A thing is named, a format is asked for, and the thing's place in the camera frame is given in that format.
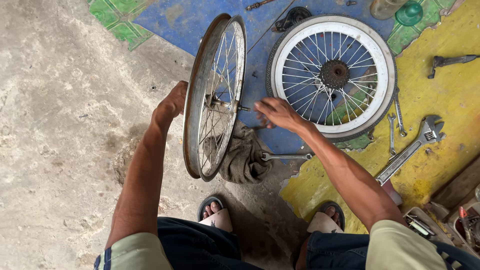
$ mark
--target gray cloth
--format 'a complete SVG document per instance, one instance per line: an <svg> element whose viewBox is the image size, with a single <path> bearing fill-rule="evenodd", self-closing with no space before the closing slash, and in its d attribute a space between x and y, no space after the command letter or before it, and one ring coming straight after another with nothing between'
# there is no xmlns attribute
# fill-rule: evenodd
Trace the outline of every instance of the gray cloth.
<svg viewBox="0 0 480 270"><path fill-rule="evenodd" d="M258 184L272 168L271 161L262 160L262 148L258 143L255 131L251 128L242 130L241 137L233 136L230 148L220 165L220 175L228 182L236 184ZM214 137L208 137L203 143L205 153L210 152ZM211 157L216 156L216 147L212 147Z"/></svg>

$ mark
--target dark pants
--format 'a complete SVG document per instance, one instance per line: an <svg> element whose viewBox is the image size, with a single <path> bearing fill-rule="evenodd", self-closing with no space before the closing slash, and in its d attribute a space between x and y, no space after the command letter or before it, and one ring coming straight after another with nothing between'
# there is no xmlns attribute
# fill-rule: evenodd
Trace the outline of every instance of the dark pants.
<svg viewBox="0 0 480 270"><path fill-rule="evenodd" d="M158 218L158 238L174 270L260 269L240 259L237 236L192 221ZM308 242L309 269L365 269L369 236L312 233Z"/></svg>

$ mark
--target combination wrench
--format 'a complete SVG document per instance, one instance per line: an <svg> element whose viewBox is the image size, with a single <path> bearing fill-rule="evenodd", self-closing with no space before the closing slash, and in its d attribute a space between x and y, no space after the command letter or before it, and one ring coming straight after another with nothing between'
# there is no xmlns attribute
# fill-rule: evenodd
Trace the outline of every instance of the combination wrench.
<svg viewBox="0 0 480 270"><path fill-rule="evenodd" d="M394 157L396 155L396 152L395 152L394 141L393 141L393 137L394 137L393 133L395 131L395 125L394 125L395 114L393 112L392 112L392 116L388 114L388 120L390 121L390 155Z"/></svg>
<svg viewBox="0 0 480 270"><path fill-rule="evenodd" d="M271 160L271 159L304 159L304 160L311 160L312 154L306 155L270 155L269 153L264 153L265 157L262 158L263 161Z"/></svg>
<svg viewBox="0 0 480 270"><path fill-rule="evenodd" d="M440 136L440 130L445 122L435 124L435 122L440 119L441 117L438 115L430 115L421 120L420 133L417 138L375 177L375 180L377 180L380 185L384 185L420 147L425 144L439 142L443 139Z"/></svg>
<svg viewBox="0 0 480 270"><path fill-rule="evenodd" d="M400 91L400 89L397 87L394 94L393 94L393 100L395 102L396 115L398 117L398 126L400 128L400 136L405 137L405 136L407 136L407 132L403 128L402 112L400 111L400 102L398 102L398 92L399 91Z"/></svg>

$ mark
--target bicycle wheel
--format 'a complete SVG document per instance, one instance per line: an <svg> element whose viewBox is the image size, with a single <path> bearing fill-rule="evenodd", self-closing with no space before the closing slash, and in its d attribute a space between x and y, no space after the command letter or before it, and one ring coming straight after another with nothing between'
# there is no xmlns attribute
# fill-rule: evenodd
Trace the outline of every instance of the bicycle wheel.
<svg viewBox="0 0 480 270"><path fill-rule="evenodd" d="M212 180L231 141L246 55L245 24L224 13L213 20L195 57L183 118L183 157L193 178Z"/></svg>
<svg viewBox="0 0 480 270"><path fill-rule="evenodd" d="M276 42L267 94L281 97L332 142L372 129L387 113L396 65L383 38L365 23L320 15L293 25Z"/></svg>

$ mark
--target wrench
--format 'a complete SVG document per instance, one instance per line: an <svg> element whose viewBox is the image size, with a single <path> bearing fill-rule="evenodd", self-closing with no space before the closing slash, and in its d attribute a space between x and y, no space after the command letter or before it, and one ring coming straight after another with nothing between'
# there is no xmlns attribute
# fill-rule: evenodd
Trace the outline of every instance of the wrench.
<svg viewBox="0 0 480 270"><path fill-rule="evenodd" d="M395 147L393 145L393 132L395 131L395 126L393 122L395 121L395 114L392 112L392 116L388 115L388 120L390 121L390 155L394 157L396 155Z"/></svg>
<svg viewBox="0 0 480 270"><path fill-rule="evenodd" d="M409 145L405 150L396 156L376 177L380 185L384 185L390 177L392 177L396 171L402 167L409 158L417 152L420 147L425 144L430 144L434 142L439 142L442 140L442 137L439 135L440 130L444 126L445 122L440 122L435 124L436 121L440 120L441 117L438 115L429 115L424 117L420 122L420 133L417 138Z"/></svg>
<svg viewBox="0 0 480 270"><path fill-rule="evenodd" d="M304 159L311 160L312 154L302 155L270 155L269 153L264 153L265 157L262 160L267 161L271 159Z"/></svg>
<svg viewBox="0 0 480 270"><path fill-rule="evenodd" d="M400 136L406 137L407 132L403 128L403 118L402 112L400 111L400 102L398 102L398 92L400 89L397 87L395 93L393 94L393 100L395 102L396 115L398 117L398 126L400 127Z"/></svg>

